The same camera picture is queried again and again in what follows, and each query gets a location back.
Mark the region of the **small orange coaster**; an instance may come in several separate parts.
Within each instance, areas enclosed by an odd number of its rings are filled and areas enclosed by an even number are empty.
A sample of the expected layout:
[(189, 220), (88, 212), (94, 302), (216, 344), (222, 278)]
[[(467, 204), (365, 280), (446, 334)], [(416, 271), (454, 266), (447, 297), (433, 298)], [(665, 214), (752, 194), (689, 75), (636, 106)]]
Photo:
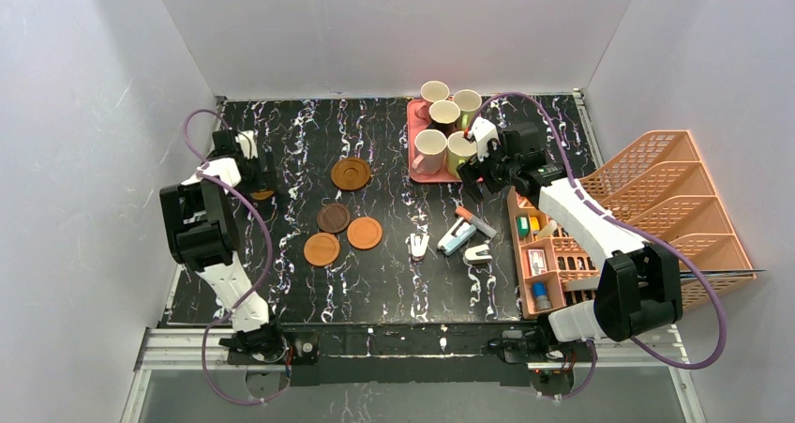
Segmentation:
[(273, 190), (258, 190), (250, 193), (250, 197), (257, 202), (266, 201), (276, 193)]

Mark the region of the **dark brown coaster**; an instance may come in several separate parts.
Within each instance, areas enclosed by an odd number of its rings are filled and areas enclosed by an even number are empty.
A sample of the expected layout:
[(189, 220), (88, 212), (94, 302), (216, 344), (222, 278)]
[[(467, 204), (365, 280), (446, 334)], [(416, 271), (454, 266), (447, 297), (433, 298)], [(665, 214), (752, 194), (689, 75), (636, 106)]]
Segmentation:
[(351, 213), (344, 204), (327, 204), (318, 212), (316, 222), (322, 232), (338, 234), (349, 226)]

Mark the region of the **brown saucer coaster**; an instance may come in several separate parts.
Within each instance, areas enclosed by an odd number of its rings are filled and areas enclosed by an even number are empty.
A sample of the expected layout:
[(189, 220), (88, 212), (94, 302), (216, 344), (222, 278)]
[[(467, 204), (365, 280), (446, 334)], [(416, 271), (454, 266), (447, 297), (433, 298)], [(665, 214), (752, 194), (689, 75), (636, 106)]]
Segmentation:
[(369, 165), (360, 158), (340, 159), (331, 171), (333, 184), (339, 189), (355, 191), (364, 187), (371, 177)]

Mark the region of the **pink tray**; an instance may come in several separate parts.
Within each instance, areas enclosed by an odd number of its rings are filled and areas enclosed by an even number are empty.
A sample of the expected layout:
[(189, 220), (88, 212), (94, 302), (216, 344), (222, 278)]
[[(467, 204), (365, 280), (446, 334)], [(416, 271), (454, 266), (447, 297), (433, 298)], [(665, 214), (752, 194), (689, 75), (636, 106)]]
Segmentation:
[(435, 129), (431, 126), (431, 119), (428, 121), (421, 120), (414, 116), (414, 111), (418, 108), (419, 104), (421, 103), (420, 99), (412, 100), (408, 107), (407, 107), (407, 137), (408, 137), (408, 169), (410, 178), (417, 182), (417, 183), (454, 183), (459, 182), (460, 179), (456, 179), (452, 174), (448, 173), (445, 166), (445, 159), (446, 159), (446, 152), (444, 158), (444, 164), (442, 168), (437, 174), (428, 175), (428, 174), (418, 174), (414, 172), (411, 168), (411, 163), (414, 159), (414, 147), (413, 142), (416, 135), (423, 129)]

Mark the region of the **light orange coaster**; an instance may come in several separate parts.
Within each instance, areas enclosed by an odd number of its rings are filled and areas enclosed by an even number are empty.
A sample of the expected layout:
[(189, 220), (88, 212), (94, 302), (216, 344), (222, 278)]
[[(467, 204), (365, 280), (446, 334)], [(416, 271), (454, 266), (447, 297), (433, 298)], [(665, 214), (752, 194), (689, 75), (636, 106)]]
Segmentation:
[(355, 249), (373, 249), (380, 244), (382, 237), (381, 224), (371, 217), (354, 219), (347, 228), (347, 238)]

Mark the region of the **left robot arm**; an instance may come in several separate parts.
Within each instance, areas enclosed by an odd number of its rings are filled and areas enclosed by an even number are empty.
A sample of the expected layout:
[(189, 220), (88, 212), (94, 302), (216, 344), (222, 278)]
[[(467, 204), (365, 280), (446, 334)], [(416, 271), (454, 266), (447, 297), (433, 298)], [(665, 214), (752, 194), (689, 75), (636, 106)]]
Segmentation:
[(233, 198), (251, 203), (275, 194), (274, 157), (258, 148), (251, 130), (220, 129), (213, 142), (213, 151), (196, 173), (159, 192), (169, 250), (178, 264), (211, 287), (227, 312), (234, 334), (220, 344), (256, 360), (277, 362), (287, 354), (287, 341), (243, 267), (232, 210)]

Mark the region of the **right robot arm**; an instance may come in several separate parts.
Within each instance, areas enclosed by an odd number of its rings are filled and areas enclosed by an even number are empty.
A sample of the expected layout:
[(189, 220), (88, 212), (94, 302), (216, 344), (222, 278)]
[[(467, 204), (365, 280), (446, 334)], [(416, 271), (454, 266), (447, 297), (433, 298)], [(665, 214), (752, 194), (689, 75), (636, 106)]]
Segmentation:
[(476, 202), (481, 188), (512, 187), (561, 225), (600, 273), (593, 300), (542, 315), (551, 346), (576, 340), (630, 339), (683, 316), (679, 261), (658, 243), (625, 230), (561, 164), (548, 161), (533, 125), (497, 128), (474, 119), (464, 132), (476, 152), (459, 164), (465, 190)]

